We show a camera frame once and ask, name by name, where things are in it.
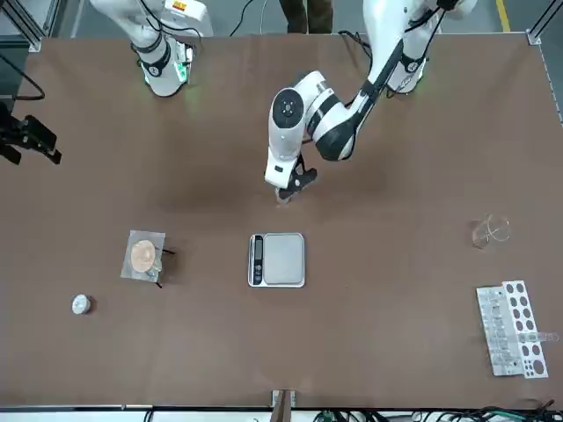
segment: digital scale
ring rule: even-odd
[[[303,287],[305,240],[299,233],[252,235],[248,258],[250,287]]]

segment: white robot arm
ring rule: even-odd
[[[301,155],[306,129],[328,161],[350,158],[355,138],[385,87],[408,93],[418,83],[435,32],[436,16],[469,13],[477,0],[364,0],[363,16],[372,51],[368,78],[346,108],[320,72],[277,93],[268,122],[265,179],[280,201],[303,190],[316,176]]]
[[[160,97],[170,97],[187,82],[193,50],[171,35],[213,35],[207,8],[195,0],[90,0],[131,39],[141,59],[145,81]],[[150,17],[149,11],[159,19]],[[162,31],[160,21],[170,23]],[[187,31],[190,27],[196,31]]]

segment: brown table surface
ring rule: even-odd
[[[300,72],[344,101],[367,60],[339,36],[204,40],[193,84],[156,98],[125,40],[49,40],[18,103],[59,136],[60,166],[0,162],[0,404],[481,407],[563,404],[549,379],[494,377],[475,288],[526,280],[563,333],[563,142],[544,64],[523,34],[443,35],[408,98],[382,100],[353,158],[278,206],[263,180],[267,114]],[[470,222],[512,238],[470,246]],[[120,278],[131,229],[166,233],[164,288]],[[252,233],[298,231],[301,289],[247,285]],[[76,294],[97,302],[75,316]]]

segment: test tube rack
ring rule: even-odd
[[[483,320],[493,374],[547,378],[547,366],[537,334],[536,320],[522,280],[504,281],[501,287],[480,287],[477,300]]]

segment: small white container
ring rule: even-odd
[[[90,299],[86,295],[78,295],[72,301],[72,312],[76,315],[83,315],[90,310]]]

